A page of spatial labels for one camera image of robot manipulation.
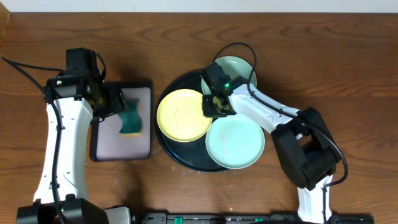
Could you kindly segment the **green yellow sponge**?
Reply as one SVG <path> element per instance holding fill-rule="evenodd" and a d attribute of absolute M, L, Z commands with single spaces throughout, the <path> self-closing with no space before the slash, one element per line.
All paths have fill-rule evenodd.
<path fill-rule="evenodd" d="M 128 109 L 118 114 L 122 121 L 122 126 L 119 130 L 120 134 L 137 136 L 141 134 L 142 120 L 138 115 L 139 103 L 140 101 L 137 98 L 127 101 L 126 104 Z"/>

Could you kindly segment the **yellow plate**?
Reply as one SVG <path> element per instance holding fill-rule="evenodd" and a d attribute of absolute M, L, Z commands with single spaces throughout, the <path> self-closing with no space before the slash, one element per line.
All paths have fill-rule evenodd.
<path fill-rule="evenodd" d="M 191 89 L 166 95 L 156 112 L 162 134 L 177 142 L 191 142 L 204 136 L 213 119 L 203 115 L 202 97 L 202 93 Z"/>

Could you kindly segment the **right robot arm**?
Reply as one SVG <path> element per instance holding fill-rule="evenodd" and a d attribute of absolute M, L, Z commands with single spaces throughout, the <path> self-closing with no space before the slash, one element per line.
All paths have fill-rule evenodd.
<path fill-rule="evenodd" d="M 248 83 L 225 83 L 202 97 L 206 117 L 250 119 L 271 135 L 284 174 L 298 189 L 298 217 L 327 223 L 332 217 L 330 187 L 336 165 L 345 163 L 321 114 L 315 108 L 285 106 Z"/>

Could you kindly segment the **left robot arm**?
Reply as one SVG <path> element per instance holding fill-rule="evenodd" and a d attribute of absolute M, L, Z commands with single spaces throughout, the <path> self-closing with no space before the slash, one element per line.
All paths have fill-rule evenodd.
<path fill-rule="evenodd" d="M 91 80 L 55 77 L 45 99 L 49 131 L 45 162 L 33 204 L 17 210 L 18 223 L 131 223 L 127 207 L 102 209 L 88 200 L 86 140 L 93 109 L 83 93 Z"/>

